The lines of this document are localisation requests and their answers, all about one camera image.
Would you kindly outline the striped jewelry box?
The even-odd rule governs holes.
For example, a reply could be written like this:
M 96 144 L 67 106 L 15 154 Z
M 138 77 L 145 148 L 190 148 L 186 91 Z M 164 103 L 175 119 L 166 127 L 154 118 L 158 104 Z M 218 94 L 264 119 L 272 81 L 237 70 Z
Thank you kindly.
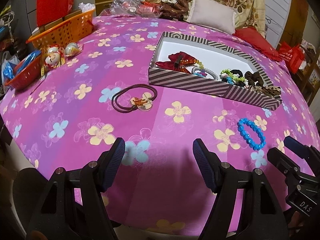
M 262 66 L 251 55 L 205 38 L 170 32 L 164 32 L 157 44 L 157 49 L 149 67 L 149 84 L 219 96 L 272 111 L 276 110 L 282 103 L 279 95 L 270 97 L 222 82 L 221 79 L 215 80 L 212 76 L 200 77 L 156 66 L 156 61 L 165 59 L 170 52 L 179 51 L 203 60 L 204 66 L 215 74 L 220 74 L 223 69 L 228 67 L 235 67 L 242 73 L 256 71 L 261 75 L 264 85 L 272 85 L 272 81 L 264 72 Z

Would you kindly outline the clear plastic bag pile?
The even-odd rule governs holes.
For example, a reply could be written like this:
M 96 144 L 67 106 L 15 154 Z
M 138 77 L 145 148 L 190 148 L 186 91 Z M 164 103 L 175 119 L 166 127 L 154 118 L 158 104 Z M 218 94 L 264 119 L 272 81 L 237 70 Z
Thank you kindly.
M 144 18 L 159 18 L 162 14 L 161 6 L 157 3 L 143 0 L 113 0 L 106 2 L 106 8 L 99 16 L 139 16 Z

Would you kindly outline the red bow hair clip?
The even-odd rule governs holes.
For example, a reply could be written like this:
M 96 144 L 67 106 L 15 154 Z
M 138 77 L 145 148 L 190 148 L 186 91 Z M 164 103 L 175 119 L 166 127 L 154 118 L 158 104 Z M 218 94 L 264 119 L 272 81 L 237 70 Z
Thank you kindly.
M 168 58 L 169 61 L 157 61 L 155 65 L 162 69 L 173 70 L 176 72 L 183 72 L 187 74 L 191 74 L 191 72 L 187 70 L 187 67 L 197 66 L 201 69 L 204 68 L 201 61 L 182 51 L 176 54 L 171 54 L 168 56 Z

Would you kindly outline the wooden chair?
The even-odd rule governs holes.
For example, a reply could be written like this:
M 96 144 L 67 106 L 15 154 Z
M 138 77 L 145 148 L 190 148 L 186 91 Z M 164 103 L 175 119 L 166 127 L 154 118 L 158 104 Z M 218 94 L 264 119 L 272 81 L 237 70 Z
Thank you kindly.
M 311 81 L 313 72 L 316 72 L 319 76 L 319 48 L 316 49 L 316 53 L 314 53 L 313 49 L 306 49 L 302 45 L 299 47 L 304 51 L 307 64 L 303 70 L 299 69 L 296 72 L 298 77 L 298 88 L 306 103 L 310 107 L 319 90 L 319 81 L 315 84 L 313 84 Z

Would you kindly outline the pink floral bedspread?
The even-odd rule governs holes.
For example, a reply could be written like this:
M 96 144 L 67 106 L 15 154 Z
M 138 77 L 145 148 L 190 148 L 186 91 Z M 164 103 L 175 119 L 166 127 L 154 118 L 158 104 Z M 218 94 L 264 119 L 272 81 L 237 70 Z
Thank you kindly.
M 201 138 L 208 150 L 240 170 L 260 168 L 282 207 L 286 185 L 266 159 L 284 150 L 290 135 L 319 146 L 315 121 L 285 63 L 274 62 L 245 41 L 185 22 L 140 17 L 98 17 L 83 38 L 83 51 L 23 93 L 9 91 L 1 116 L 23 155 L 46 178 L 57 167 L 83 167 L 126 142 L 124 159 L 104 194 L 109 217 L 153 232 L 197 236 L 215 196 L 192 153 Z M 226 44 L 254 57 L 281 87 L 275 111 L 216 96 L 159 87 L 150 110 L 122 114 L 111 106 L 116 92 L 148 82 L 148 67 L 161 34 L 172 31 Z

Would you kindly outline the brown scrunchie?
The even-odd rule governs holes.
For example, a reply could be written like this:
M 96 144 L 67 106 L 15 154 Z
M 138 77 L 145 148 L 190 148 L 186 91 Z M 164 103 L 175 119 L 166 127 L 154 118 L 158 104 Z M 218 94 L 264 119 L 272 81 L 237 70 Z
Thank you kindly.
M 260 76 L 259 72 L 246 72 L 245 79 L 248 81 L 249 86 L 260 86 L 263 87 L 264 81 Z

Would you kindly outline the leopard print bow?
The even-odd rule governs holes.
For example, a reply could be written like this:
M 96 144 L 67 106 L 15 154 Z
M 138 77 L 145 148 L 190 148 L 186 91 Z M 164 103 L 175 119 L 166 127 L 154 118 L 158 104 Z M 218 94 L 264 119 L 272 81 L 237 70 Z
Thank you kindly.
M 280 96 L 281 94 L 281 88 L 278 86 L 249 86 L 248 89 L 272 98 L 275 96 Z

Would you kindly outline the orange plastic basket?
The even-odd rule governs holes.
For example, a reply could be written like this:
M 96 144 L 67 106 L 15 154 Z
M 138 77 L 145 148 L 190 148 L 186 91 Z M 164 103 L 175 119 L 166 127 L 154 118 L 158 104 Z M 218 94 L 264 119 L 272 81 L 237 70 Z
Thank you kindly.
M 65 48 L 71 42 L 78 42 L 82 38 L 93 32 L 93 12 L 90 10 L 73 16 L 56 26 L 33 35 L 26 40 L 26 44 L 31 43 L 35 49 L 40 49 L 48 45 L 58 44 Z

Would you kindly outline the red cushion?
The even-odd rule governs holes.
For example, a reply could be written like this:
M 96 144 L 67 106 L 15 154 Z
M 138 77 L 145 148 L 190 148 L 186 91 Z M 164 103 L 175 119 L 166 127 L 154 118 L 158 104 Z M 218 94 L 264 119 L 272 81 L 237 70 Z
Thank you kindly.
M 267 58 L 281 62 L 282 58 L 273 46 L 253 27 L 237 29 L 233 36 L 249 43 L 255 50 L 262 53 Z

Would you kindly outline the white pillow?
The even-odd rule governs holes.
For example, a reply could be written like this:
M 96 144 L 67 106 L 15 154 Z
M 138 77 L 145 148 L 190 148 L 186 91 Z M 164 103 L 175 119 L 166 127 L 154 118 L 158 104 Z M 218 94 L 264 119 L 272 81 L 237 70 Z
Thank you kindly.
M 193 0 L 188 23 L 219 29 L 230 35 L 235 33 L 236 12 L 213 0 Z

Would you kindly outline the red gift bag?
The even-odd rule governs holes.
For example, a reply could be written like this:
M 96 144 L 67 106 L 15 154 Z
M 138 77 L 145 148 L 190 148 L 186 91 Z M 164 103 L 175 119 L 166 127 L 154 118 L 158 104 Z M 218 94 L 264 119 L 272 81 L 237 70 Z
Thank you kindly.
M 38 27 L 68 15 L 74 0 L 36 0 L 36 24 Z

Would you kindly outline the small red plastic basket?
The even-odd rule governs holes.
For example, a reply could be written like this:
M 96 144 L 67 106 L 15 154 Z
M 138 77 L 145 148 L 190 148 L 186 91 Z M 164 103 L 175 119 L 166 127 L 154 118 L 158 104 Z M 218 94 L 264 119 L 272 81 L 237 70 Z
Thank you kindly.
M 24 90 L 41 75 L 41 51 L 35 50 L 14 68 L 3 70 L 4 85 L 16 90 Z

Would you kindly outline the round ornament ball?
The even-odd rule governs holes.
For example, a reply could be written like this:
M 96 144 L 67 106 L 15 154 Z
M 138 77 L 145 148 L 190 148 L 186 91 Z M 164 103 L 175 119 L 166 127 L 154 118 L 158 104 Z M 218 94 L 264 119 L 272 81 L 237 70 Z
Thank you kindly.
M 82 45 L 71 42 L 65 47 L 65 57 L 73 57 L 82 52 Z

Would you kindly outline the red shopping bag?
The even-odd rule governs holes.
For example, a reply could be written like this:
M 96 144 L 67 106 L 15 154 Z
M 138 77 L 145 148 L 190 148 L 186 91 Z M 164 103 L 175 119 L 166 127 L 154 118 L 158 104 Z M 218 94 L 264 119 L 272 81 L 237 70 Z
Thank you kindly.
M 285 41 L 283 41 L 278 50 L 279 57 L 281 57 L 291 74 L 296 74 L 300 65 L 303 63 L 305 57 L 300 49 L 300 45 L 297 44 L 293 47 L 289 46 Z

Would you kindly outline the black scrunchie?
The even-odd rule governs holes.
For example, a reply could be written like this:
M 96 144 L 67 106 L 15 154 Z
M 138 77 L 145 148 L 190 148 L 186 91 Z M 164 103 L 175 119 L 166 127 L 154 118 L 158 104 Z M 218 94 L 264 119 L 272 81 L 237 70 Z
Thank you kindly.
M 234 82 L 245 82 L 246 81 L 243 73 L 240 70 L 233 69 L 230 72 L 231 72 L 231 78 L 233 79 Z

